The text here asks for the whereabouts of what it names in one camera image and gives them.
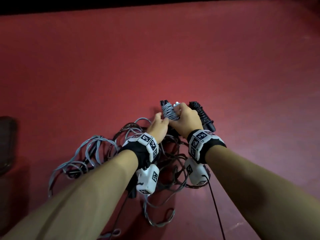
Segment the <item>left hand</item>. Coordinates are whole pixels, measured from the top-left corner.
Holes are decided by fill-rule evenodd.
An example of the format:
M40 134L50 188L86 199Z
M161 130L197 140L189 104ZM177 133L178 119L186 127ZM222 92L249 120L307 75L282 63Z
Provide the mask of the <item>left hand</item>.
M155 114L154 121L146 130L146 132L149 135L153 136L157 141L157 143L159 144L167 134L168 124L169 124L169 119L164 118L164 120L162 120L161 113L157 113Z

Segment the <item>wristband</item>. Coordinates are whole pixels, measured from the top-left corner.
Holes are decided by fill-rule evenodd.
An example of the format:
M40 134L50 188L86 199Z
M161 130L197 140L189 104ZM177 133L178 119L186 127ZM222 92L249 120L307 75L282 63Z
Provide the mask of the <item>wristband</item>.
M210 130L196 129L188 135L189 154L199 164L206 164L205 155L207 151L215 146L226 147L223 140Z
M146 170L157 157L159 146L148 133L138 133L125 141L120 151L123 150L133 151L138 158L138 169Z

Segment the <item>hand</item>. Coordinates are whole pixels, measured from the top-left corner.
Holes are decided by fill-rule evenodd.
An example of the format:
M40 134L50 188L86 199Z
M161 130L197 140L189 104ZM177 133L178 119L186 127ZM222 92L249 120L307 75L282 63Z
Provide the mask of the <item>hand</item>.
M185 139L188 137L190 132L196 129L203 130L202 122L197 111L190 109L185 103L175 106L174 112L176 112L180 119L169 120L169 125Z
M167 134L169 119L161 119L161 113L155 114L154 121L147 129L147 133L155 138L159 144Z

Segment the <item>red floor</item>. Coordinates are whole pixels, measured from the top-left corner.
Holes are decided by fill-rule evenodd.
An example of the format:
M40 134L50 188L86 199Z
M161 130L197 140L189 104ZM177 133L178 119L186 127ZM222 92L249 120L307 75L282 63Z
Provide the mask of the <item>red floor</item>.
M20 131L0 230L46 201L51 171L81 142L152 117L162 99L200 102L231 149L320 199L319 63L319 16L293 0L1 16L0 111ZM258 239L211 182L226 238ZM172 206L174 220L154 228L130 201L118 239L222 239L208 187L152 218Z

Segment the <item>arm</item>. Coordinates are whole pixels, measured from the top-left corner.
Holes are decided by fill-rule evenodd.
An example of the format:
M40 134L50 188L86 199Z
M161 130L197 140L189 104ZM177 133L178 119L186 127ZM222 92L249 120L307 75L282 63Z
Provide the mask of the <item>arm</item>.
M168 123L157 113L147 133L160 143ZM2 239L97 239L137 170L138 160L131 150L120 152L26 216Z
M203 129L195 110L176 106L180 117L169 124L184 138ZM211 147L205 161L262 239L320 239L320 203L294 184L220 145Z

